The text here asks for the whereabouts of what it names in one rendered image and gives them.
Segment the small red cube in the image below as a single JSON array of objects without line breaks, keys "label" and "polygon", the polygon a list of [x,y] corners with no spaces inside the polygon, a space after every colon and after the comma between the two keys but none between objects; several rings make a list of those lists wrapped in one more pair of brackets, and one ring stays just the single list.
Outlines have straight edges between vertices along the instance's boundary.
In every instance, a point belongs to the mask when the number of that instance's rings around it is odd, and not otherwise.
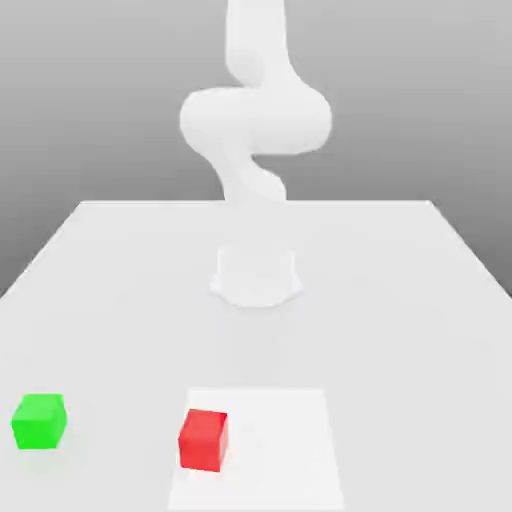
[{"label": "small red cube", "polygon": [[178,436],[180,466],[220,472],[228,439],[226,412],[190,408]]}]

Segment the small green cube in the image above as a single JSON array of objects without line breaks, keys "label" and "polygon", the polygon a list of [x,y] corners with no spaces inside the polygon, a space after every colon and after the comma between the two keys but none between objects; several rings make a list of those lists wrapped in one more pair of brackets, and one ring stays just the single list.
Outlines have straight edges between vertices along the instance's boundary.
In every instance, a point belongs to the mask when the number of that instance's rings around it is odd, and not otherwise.
[{"label": "small green cube", "polygon": [[56,449],[67,426],[62,394],[25,394],[11,418],[11,428],[20,450]]}]

